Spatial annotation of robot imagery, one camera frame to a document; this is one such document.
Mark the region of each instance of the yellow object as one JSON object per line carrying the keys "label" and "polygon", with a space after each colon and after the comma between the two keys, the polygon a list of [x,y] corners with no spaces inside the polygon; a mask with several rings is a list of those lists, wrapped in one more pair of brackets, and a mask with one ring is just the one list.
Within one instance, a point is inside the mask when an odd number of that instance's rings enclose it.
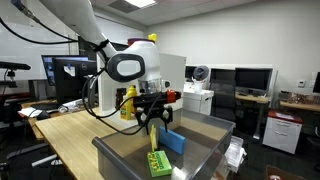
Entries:
{"label": "yellow object", "polygon": [[[127,99],[127,96],[123,96],[123,102]],[[130,101],[124,103],[120,108],[120,118],[124,120],[131,119],[131,104]]]}
{"label": "yellow object", "polygon": [[151,140],[151,150],[154,152],[155,149],[158,149],[158,143],[157,143],[157,129],[152,124],[151,131],[150,131],[150,140]]}
{"label": "yellow object", "polygon": [[155,33],[150,34],[150,35],[148,36],[148,39],[156,42],[156,40],[157,40],[157,34],[155,34]]}
{"label": "yellow object", "polygon": [[[129,86],[129,89],[128,89],[126,96],[127,96],[127,98],[137,96],[136,86],[134,86],[134,85]],[[133,107],[133,99],[130,99],[128,102],[131,106],[130,107],[131,113],[135,114],[137,112],[137,109]]]}

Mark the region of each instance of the wooden table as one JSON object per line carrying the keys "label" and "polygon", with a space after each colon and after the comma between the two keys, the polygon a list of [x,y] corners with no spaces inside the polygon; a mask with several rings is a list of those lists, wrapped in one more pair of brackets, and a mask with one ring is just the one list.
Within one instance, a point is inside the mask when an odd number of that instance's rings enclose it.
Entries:
{"label": "wooden table", "polygon": [[38,121],[36,126],[75,179],[103,179],[98,171],[97,149],[91,141],[94,137],[114,133],[114,130],[86,111]]}
{"label": "wooden table", "polygon": [[280,101],[280,106],[320,112],[320,105],[316,105],[316,104],[296,104],[296,103],[288,103],[288,102]]}
{"label": "wooden table", "polygon": [[269,102],[269,99],[267,97],[261,97],[261,96],[255,97],[252,95],[241,96],[238,93],[236,93],[236,99],[243,100],[243,101],[253,101],[260,104],[259,115],[257,119],[258,122],[257,122],[256,130],[253,134],[253,138],[260,139],[260,124],[263,116],[264,105]]}
{"label": "wooden table", "polygon": [[241,96],[238,93],[236,93],[236,99],[245,100],[245,101],[254,101],[262,104],[267,104],[269,102],[269,99],[267,97],[261,97],[261,96],[255,97],[252,95]]}
{"label": "wooden table", "polygon": [[[21,104],[21,107],[22,108],[28,108],[30,107],[32,104],[36,104],[36,103],[49,103],[49,102],[54,102],[54,101],[39,101],[39,102],[29,102],[29,103],[24,103],[24,104]],[[54,113],[50,113],[50,116],[51,117],[58,117],[58,116],[61,116],[63,115],[62,113],[59,113],[59,112],[54,112]],[[37,122],[37,118],[29,118],[28,119],[28,122],[32,128],[32,131],[36,137],[36,139],[38,141],[41,141],[41,140],[44,140],[44,137],[43,135],[40,133],[39,129],[36,127],[36,122]]]}

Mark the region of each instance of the drawer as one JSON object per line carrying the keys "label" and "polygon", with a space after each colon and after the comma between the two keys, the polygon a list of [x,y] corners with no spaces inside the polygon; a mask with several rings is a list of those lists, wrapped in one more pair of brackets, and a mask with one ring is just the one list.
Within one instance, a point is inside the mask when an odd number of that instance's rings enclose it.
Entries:
{"label": "drawer", "polygon": [[299,136],[301,124],[268,117],[267,128],[273,129],[281,133]]}
{"label": "drawer", "polygon": [[266,128],[263,144],[294,154],[296,151],[299,136],[282,133]]}

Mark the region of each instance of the white machine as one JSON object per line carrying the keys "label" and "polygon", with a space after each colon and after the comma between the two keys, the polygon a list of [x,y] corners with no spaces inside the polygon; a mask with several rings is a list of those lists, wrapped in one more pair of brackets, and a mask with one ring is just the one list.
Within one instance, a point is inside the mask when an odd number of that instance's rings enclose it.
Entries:
{"label": "white machine", "polygon": [[[165,123],[165,127],[167,127],[167,124],[172,121],[172,108],[170,106],[164,107],[164,104],[176,102],[177,99],[181,98],[181,93],[172,90],[161,92],[162,84],[164,83],[160,75],[158,50],[153,42],[137,41],[126,50],[117,52],[107,37],[100,31],[89,0],[40,0],[40,2],[63,23],[91,44],[106,65],[103,70],[107,72],[113,80],[129,82],[138,79],[142,95],[133,97],[133,104],[136,108],[143,108],[143,111],[137,111],[136,118],[141,127],[146,127],[147,133],[148,122],[151,118],[160,118]],[[11,0],[11,3],[26,16],[44,26],[20,0]],[[128,65],[136,67],[135,71],[122,71],[121,67]],[[92,109],[86,109],[88,113],[99,120],[103,117],[109,117],[97,116]],[[165,111],[169,112],[168,117],[163,115]]]}

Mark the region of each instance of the red object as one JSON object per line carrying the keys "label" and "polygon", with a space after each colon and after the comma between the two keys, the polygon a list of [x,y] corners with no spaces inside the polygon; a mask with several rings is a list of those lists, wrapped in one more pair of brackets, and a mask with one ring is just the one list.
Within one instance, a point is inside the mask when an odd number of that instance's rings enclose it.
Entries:
{"label": "red object", "polygon": [[[288,118],[285,118],[286,115],[289,115],[289,116],[292,116],[293,119],[288,119]],[[283,112],[280,112],[280,111],[277,111],[277,110],[274,110],[274,109],[270,109],[269,112],[268,112],[268,117],[272,117],[272,118],[275,118],[275,119],[280,119],[280,120],[283,120],[283,121],[288,121],[288,122],[294,122],[294,123],[298,123],[298,124],[303,124],[303,121],[300,117],[298,116],[293,116],[291,114],[287,114],[287,113],[283,113]]]}
{"label": "red object", "polygon": [[134,42],[136,41],[149,41],[149,42],[153,42],[155,43],[154,41],[152,40],[149,40],[149,39],[143,39],[143,38],[130,38],[128,39],[128,46],[131,46]]}
{"label": "red object", "polygon": [[174,90],[167,90],[167,103],[176,102],[176,92]]}

